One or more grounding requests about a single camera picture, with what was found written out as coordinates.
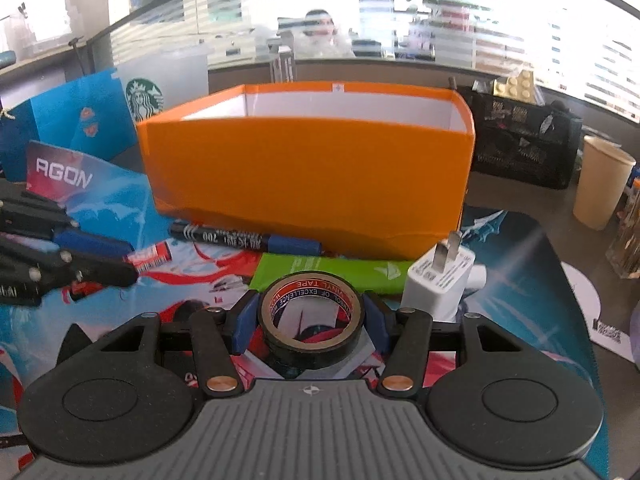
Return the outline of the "black electrical tape roll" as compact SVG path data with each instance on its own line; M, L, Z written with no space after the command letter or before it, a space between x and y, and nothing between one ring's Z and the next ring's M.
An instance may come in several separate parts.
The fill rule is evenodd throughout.
M260 294L257 317L279 363L320 370L355 349L364 309L351 284L331 273L309 271L274 281Z

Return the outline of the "red lighter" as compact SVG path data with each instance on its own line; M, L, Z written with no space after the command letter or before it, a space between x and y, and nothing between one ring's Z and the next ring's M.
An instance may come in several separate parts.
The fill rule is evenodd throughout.
M171 253L166 242L156 243L150 247L132 252L125 260L131 263L139 274L157 268L171 260ZM93 282L73 282L70 286L62 289L61 295L64 304L72 304L81 299L85 299L96 292L104 289L105 286Z

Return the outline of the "frosted Starbucks plastic cup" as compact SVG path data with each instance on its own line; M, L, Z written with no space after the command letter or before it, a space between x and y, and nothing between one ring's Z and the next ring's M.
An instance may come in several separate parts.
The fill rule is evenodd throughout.
M207 48L199 44L163 48L118 64L116 75L134 122L206 96L207 58Z

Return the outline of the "black marker blue cap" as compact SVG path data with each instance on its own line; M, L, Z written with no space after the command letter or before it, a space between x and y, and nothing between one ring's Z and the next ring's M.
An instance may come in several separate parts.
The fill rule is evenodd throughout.
M287 237L277 234L260 234L202 226L175 220L169 227L169 234L176 240L185 242L220 245L235 249L248 249L255 252L293 256L320 256L321 244L314 240Z

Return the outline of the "person in white jacket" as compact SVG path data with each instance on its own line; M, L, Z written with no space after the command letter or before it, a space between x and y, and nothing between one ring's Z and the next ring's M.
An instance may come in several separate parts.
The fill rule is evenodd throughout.
M352 44L338 32L333 18L326 10L310 10L302 28L294 36L296 60L314 58L353 58Z

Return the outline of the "brown paper cup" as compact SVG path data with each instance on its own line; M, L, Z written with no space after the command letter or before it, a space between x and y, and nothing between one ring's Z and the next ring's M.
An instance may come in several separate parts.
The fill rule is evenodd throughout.
M589 229L602 231L635 164L636 160L615 144L597 136L585 136L574 217Z

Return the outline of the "orange cardboard box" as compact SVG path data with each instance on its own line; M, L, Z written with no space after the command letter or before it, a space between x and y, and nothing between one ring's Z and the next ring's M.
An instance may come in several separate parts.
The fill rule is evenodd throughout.
M460 226L475 129L458 92L243 84L137 126L156 209L214 228L414 260Z

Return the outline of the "white marker pen box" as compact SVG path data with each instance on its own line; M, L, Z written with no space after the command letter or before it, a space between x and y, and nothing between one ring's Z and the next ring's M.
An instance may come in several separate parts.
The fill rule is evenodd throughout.
M294 38L292 32L282 34L267 40L269 49L269 68L271 81L274 84L280 82L296 81L296 64L294 55Z

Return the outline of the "blue paper bag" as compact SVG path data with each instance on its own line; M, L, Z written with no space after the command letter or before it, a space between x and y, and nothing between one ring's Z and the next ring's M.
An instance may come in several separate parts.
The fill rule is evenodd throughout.
M75 79L3 112L1 170L6 180L26 179L30 141L105 160L136 144L134 122L115 71Z

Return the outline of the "white USB charger plug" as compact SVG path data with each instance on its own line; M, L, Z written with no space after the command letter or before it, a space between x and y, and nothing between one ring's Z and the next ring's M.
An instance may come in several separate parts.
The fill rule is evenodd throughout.
M450 232L409 266L400 307L427 312L435 322L456 322L463 296L486 281L486 266L462 245L459 231Z

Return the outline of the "yellow pill blister pack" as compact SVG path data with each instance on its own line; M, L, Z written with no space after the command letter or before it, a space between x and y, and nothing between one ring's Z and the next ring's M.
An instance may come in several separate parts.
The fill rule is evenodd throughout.
M492 95L525 103L535 103L535 81L531 70L522 70L518 75L496 79L492 83Z

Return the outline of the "black mesh desk organizer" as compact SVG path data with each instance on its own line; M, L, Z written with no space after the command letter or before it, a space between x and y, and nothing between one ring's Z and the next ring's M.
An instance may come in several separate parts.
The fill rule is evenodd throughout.
M560 101L539 106L470 87L458 91L474 119L474 171L555 190L568 187L582 140L582 118Z

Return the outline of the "colourful AGON desk mat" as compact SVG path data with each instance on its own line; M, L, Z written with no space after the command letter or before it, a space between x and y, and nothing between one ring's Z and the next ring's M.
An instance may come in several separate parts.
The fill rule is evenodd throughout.
M232 356L244 392L198 385L189 318L230 310L298 272L339 276L361 296L405 286L409 263L297 257L178 242L149 180L34 142L26 190L84 232L166 242L171 260L130 287L64 304L1 304L1 469L17 479L593 479L603 408L582 311L560 260L525 214L466 208L462 245L486 285L435 322L422 390L376 392L385 364L363 326L320 370L279 363L257 318Z

